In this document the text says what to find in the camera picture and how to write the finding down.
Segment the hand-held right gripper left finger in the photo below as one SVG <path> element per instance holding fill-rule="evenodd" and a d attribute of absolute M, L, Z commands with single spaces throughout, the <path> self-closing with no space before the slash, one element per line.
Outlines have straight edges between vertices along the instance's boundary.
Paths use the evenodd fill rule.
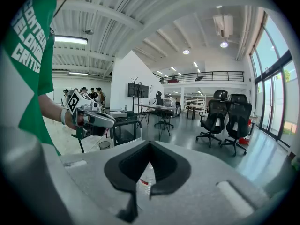
<path fill-rule="evenodd" d="M 116 190 L 134 192 L 149 161 L 149 142 L 145 141 L 109 159 L 104 172 Z"/>

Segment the person's left hand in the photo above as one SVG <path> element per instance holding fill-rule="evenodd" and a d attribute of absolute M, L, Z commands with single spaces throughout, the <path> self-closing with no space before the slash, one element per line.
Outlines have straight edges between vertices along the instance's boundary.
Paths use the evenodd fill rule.
<path fill-rule="evenodd" d="M 69 128 L 76 130 L 77 129 L 76 124 L 78 124 L 80 126 L 82 126 L 84 124 L 84 116 L 82 114 L 79 114 L 77 117 L 77 122 L 74 122 L 73 118 L 72 118 L 72 114 L 70 113 L 70 111 L 67 111 L 65 114 L 65 124 Z"/>

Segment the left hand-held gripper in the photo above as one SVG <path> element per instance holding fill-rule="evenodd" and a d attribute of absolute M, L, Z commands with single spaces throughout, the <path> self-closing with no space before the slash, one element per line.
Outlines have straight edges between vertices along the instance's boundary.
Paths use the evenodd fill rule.
<path fill-rule="evenodd" d="M 88 95 L 71 90 L 67 95 L 67 109 L 71 112 L 72 122 L 76 126 L 76 136 L 84 139 L 88 136 L 102 137 L 107 128 L 115 125 L 114 117 L 102 113 L 102 106 Z"/>

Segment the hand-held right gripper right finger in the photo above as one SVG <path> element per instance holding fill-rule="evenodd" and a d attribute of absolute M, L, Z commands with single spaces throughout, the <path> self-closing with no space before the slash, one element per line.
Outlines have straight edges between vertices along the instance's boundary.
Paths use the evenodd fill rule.
<path fill-rule="evenodd" d="M 181 188 L 191 175 L 191 165 L 183 156 L 150 141 L 150 163 L 156 183 L 151 186 L 150 197 L 169 195 Z"/>

